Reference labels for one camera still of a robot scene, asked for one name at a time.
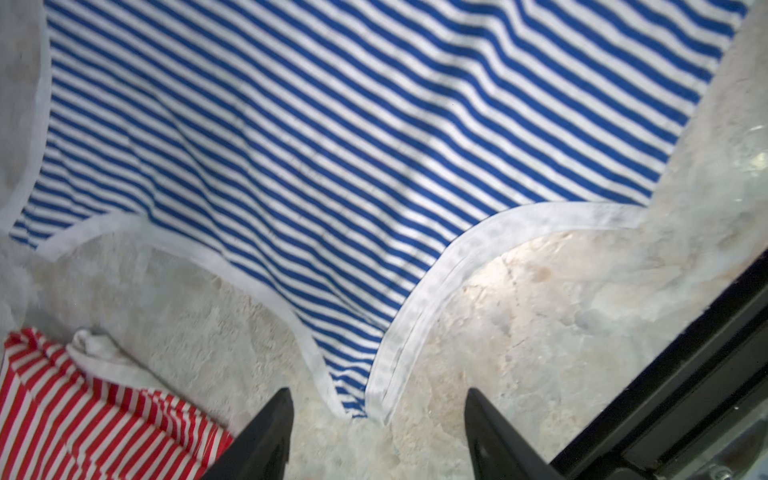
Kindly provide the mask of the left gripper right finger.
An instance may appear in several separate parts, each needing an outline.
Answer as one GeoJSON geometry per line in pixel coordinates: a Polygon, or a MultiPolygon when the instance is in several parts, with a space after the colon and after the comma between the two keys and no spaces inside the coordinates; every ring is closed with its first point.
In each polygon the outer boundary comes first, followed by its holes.
{"type": "Polygon", "coordinates": [[[467,392],[464,422],[476,479],[564,479],[477,388],[467,392]]]}

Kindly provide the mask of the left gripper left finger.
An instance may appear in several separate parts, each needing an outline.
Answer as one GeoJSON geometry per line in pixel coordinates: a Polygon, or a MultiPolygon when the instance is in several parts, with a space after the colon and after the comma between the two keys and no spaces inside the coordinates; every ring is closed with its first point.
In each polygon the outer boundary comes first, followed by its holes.
{"type": "Polygon", "coordinates": [[[289,388],[278,390],[201,480],[281,480],[289,462],[294,405],[289,388]]]}

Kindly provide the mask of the red white striped tank top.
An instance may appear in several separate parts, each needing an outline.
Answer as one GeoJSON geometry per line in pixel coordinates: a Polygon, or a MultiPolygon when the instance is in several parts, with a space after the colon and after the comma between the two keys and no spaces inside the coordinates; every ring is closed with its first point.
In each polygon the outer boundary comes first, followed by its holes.
{"type": "Polygon", "coordinates": [[[234,441],[106,335],[24,328],[3,353],[4,479],[199,479],[234,441]]]}

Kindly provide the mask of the navy white striped tank top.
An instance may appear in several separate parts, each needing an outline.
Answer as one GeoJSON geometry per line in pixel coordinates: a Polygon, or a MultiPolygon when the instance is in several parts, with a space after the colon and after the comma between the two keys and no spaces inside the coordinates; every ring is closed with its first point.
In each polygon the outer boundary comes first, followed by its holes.
{"type": "Polygon", "coordinates": [[[45,1],[1,228],[131,231],[294,331],[387,423],[445,299],[558,232],[632,228],[747,1],[45,1]]]}

